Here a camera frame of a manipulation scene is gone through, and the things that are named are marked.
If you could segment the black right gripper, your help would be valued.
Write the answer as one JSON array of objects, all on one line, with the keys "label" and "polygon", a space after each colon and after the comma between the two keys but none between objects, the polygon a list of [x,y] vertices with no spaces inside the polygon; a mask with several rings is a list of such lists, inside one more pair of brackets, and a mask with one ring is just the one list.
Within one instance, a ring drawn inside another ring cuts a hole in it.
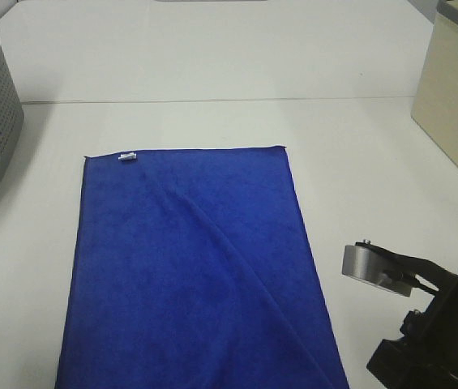
[{"label": "black right gripper", "polygon": [[382,340],[366,368],[386,388],[458,388],[458,274],[426,259],[370,250],[434,285],[426,310],[408,312],[398,340]]}]

